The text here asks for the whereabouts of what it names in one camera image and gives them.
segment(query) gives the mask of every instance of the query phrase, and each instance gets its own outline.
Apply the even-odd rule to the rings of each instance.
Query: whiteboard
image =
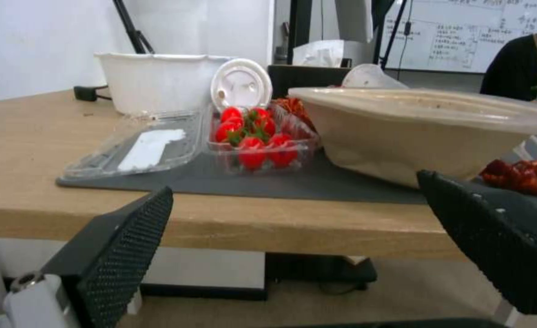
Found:
[[[381,56],[401,3],[397,0],[385,17]],[[410,5],[412,28],[400,65]],[[504,44],[533,33],[537,0],[408,0],[387,67],[484,73]]]

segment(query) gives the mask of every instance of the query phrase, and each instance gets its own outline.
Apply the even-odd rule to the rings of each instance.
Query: white bowl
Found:
[[[122,114],[145,115],[201,110],[211,102],[210,84],[231,57],[96,54]]]
[[[416,172],[470,180],[537,134],[537,104],[433,90],[296,88],[337,166],[418,187]]]

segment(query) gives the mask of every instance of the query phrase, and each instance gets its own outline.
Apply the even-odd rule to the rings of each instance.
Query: cherry tomato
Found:
[[[227,119],[224,123],[226,122],[232,122],[234,123],[235,125],[238,125],[238,128],[243,128],[244,127],[244,120],[242,118],[229,118]]]
[[[257,118],[254,121],[254,131],[252,132],[256,132],[257,129],[266,133],[268,137],[272,137],[276,133],[276,124],[272,118]]]
[[[256,120],[258,118],[262,118],[262,119],[272,118],[271,112],[269,112],[268,110],[265,110],[264,108],[260,108],[260,107],[252,108],[250,110],[249,115],[252,115],[253,116],[252,118],[254,120]]]
[[[242,119],[242,113],[240,110],[236,107],[228,107],[224,110],[222,113],[222,117],[220,118],[220,122],[224,123],[227,120],[230,120],[231,118],[239,118]]]
[[[258,170],[266,159],[264,143],[257,137],[245,137],[240,142],[238,159],[247,170]]]
[[[230,139],[238,137],[241,134],[242,124],[234,121],[227,121],[216,130],[216,142],[228,143]]]
[[[285,133],[278,133],[268,141],[268,158],[274,163],[275,168],[285,168],[297,158],[297,151],[292,138]]]

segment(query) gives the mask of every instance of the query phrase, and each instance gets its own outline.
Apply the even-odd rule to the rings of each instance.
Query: black textured gripper pad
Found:
[[[434,172],[419,172],[418,181],[460,250],[520,312],[537,314],[537,205]]]

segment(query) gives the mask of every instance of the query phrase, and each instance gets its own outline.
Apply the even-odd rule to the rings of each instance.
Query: gray table mat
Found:
[[[528,151],[537,158],[536,149],[528,146]],[[512,155],[505,158],[517,160]],[[139,191],[168,185],[176,193],[426,204],[419,191],[339,168],[322,151],[315,154],[308,166],[296,172],[227,174],[212,155],[199,154],[192,162],[172,170],[87,180],[58,178],[56,183],[64,187]],[[537,197],[528,198],[537,203]]]

